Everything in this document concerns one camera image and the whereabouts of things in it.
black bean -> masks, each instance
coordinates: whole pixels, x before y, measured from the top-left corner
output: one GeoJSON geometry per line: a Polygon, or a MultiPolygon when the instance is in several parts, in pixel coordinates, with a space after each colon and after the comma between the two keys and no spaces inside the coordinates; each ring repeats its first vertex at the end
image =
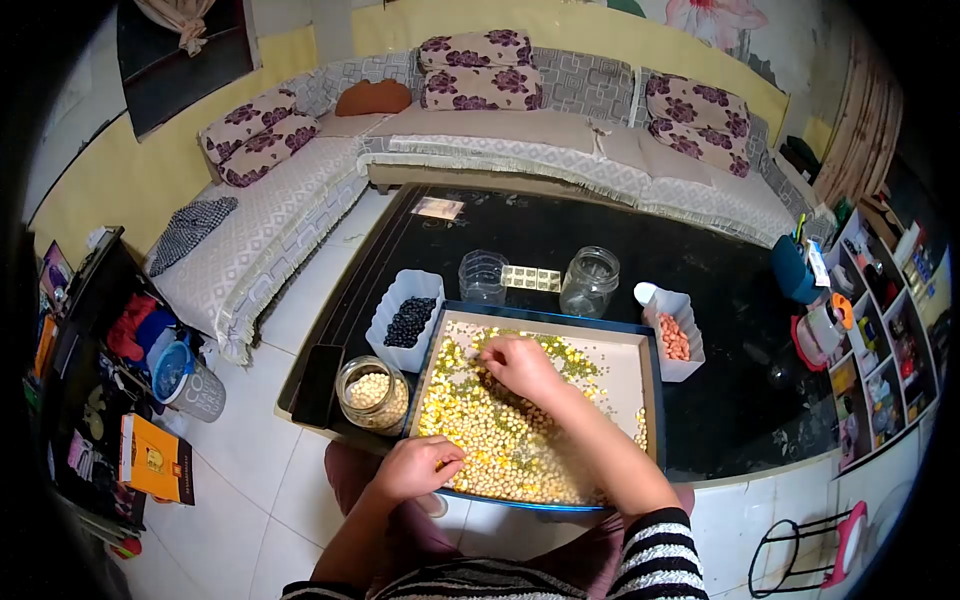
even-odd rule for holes
{"type": "Polygon", "coordinates": [[[437,301],[433,298],[410,298],[400,305],[393,321],[387,325],[384,346],[412,348],[417,338],[430,321],[430,314],[437,301]]]}

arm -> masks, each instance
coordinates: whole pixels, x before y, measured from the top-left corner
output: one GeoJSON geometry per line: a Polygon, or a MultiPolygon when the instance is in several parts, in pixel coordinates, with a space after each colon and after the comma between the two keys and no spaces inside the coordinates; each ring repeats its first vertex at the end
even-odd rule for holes
{"type": "Polygon", "coordinates": [[[401,440],[383,460],[347,520],[327,545],[310,581],[370,588],[385,544],[387,517],[404,500],[434,492],[463,467],[464,451],[444,436],[401,440]]]}
{"type": "Polygon", "coordinates": [[[680,508],[657,465],[576,387],[561,379],[537,342],[496,337],[480,358],[500,383],[537,404],[564,429],[623,515],[625,527],[657,509],[680,508]]]}

person's right hand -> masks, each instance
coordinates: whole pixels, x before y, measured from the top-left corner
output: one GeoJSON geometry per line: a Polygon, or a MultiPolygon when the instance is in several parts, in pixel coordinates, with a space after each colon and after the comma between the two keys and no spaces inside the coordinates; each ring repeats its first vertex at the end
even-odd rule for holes
{"type": "Polygon", "coordinates": [[[518,396],[537,404],[556,397],[566,385],[536,340],[513,335],[490,339],[480,353],[493,376],[518,396]]]}

hand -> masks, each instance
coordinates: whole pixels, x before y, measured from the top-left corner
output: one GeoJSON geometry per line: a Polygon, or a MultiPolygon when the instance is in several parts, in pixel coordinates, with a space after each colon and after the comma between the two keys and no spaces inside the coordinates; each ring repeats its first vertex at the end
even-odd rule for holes
{"type": "Polygon", "coordinates": [[[394,502],[435,492],[463,468],[464,450],[444,436],[400,440],[371,481],[371,489],[394,502]],[[440,470],[437,464],[443,463],[440,470]]]}
{"type": "Polygon", "coordinates": [[[558,396],[566,385],[540,344],[530,338],[492,338],[480,353],[480,360],[497,381],[540,408],[544,408],[542,402],[558,396]]]}

coffee table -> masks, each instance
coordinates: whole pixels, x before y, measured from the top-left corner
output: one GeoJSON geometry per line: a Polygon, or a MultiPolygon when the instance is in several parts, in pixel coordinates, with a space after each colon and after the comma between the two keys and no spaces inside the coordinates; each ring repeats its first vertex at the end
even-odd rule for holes
{"type": "MultiPolygon", "coordinates": [[[[707,362],[682,383],[663,384],[666,474],[673,481],[730,477],[789,465],[838,445],[837,416],[826,372],[808,371],[790,338],[790,317],[804,308],[780,293],[769,251],[669,219],[604,204],[507,190],[407,184],[344,271],[307,336],[280,393],[278,411],[297,402],[332,400],[328,428],[387,451],[394,440],[355,427],[331,390],[299,390],[315,344],[344,349],[344,360],[373,354],[364,334],[376,306],[402,269],[444,278],[459,299],[457,268],[483,249],[512,264],[566,271],[583,246],[620,260],[620,287],[603,318],[640,323],[634,285],[651,281],[690,295],[707,362]],[[424,195],[460,200],[453,222],[411,214],[424,195]]],[[[560,312],[559,295],[510,288],[506,304],[560,312]]],[[[415,373],[408,374],[411,384],[415,373]]]]}

